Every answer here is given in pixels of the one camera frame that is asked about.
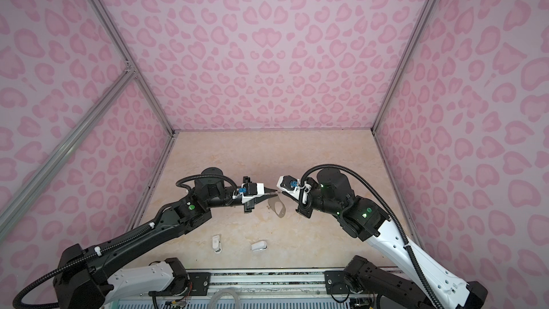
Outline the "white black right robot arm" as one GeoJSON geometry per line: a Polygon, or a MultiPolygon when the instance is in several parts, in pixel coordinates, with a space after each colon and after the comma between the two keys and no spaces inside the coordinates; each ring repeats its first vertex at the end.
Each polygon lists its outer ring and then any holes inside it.
{"type": "Polygon", "coordinates": [[[483,307],[488,290],[456,276],[410,240],[389,204],[355,171],[317,165],[299,180],[280,181],[279,187],[296,198],[298,213],[333,216],[350,237],[381,252],[404,273],[396,276],[355,256],[345,268],[351,291],[369,290],[405,308],[483,307]]]}

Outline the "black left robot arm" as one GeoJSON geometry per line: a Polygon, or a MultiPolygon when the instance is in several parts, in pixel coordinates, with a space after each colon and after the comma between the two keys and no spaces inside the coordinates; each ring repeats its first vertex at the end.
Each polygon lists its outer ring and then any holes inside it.
{"type": "Polygon", "coordinates": [[[101,308],[113,300],[147,294],[152,297],[187,295],[191,280],[181,261],[169,257],[160,263],[122,274],[124,266],[150,250],[191,233],[212,218],[212,209],[241,206],[245,213],[277,190],[244,177],[237,184],[216,167],[177,180],[186,196],[163,205],[150,221],[123,235],[86,249],[67,248],[54,277],[60,308],[101,308]]]}

